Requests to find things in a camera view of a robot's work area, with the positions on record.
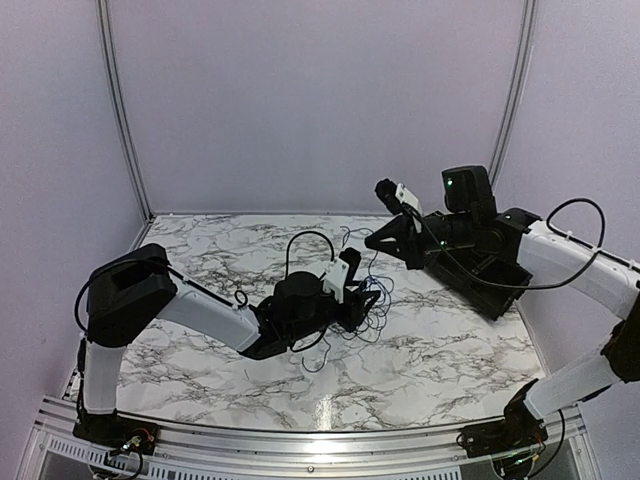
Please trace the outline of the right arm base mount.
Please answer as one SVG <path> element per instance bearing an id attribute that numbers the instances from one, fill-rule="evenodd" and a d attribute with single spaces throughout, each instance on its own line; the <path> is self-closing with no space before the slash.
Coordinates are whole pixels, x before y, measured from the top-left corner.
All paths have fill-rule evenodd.
<path id="1" fill-rule="evenodd" d="M 548 439 L 544 421 L 526 407 L 526 394 L 536 380 L 521 387 L 503 409 L 503 418 L 467 425 L 460 430 L 456 443 L 468 458 L 495 455 L 541 444 Z"/>

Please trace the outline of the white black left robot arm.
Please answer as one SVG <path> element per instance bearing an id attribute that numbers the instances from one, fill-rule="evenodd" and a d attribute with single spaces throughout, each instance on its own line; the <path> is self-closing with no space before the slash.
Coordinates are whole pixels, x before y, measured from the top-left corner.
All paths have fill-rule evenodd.
<path id="1" fill-rule="evenodd" d="M 74 314 L 84 333 L 78 370 L 86 426 L 106 445 L 125 438 L 115 414 L 118 375 L 127 347 L 155 319 L 169 321 L 262 361 L 294 351 L 297 342 L 322 339 L 337 325 L 355 332 L 380 298 L 355 280 L 360 253 L 348 248 L 320 275 L 288 273 L 257 305 L 243 291 L 226 300 L 173 269 L 166 250 L 148 244 L 94 270 L 81 287 Z"/>

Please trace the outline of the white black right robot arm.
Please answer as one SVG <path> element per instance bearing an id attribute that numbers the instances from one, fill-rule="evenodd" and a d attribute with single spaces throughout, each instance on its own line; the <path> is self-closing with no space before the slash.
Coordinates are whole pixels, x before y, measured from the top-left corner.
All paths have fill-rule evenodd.
<path id="1" fill-rule="evenodd" d="M 504 212 L 483 166 L 443 171 L 444 212 L 423 212 L 402 183 L 380 180 L 378 199 L 393 218 L 366 240 L 367 248 L 424 270 L 495 320 L 525 292 L 569 286 L 604 306 L 618 323 L 594 352 L 523 387 L 504 409 L 495 438 L 515 448 L 534 420 L 611 386 L 639 379 L 639 268 L 521 208 Z"/>

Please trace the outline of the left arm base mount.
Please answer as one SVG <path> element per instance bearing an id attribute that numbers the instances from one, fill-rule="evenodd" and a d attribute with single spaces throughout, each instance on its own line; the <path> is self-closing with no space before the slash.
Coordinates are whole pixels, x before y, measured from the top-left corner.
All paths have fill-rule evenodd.
<path id="1" fill-rule="evenodd" d="M 123 447 L 134 437 L 140 442 L 136 449 L 143 455 L 152 455 L 155 450 L 159 426 L 156 423 L 122 417 L 117 412 L 105 415 L 90 414 L 81 410 L 74 424 L 75 438 L 110 447 Z"/>

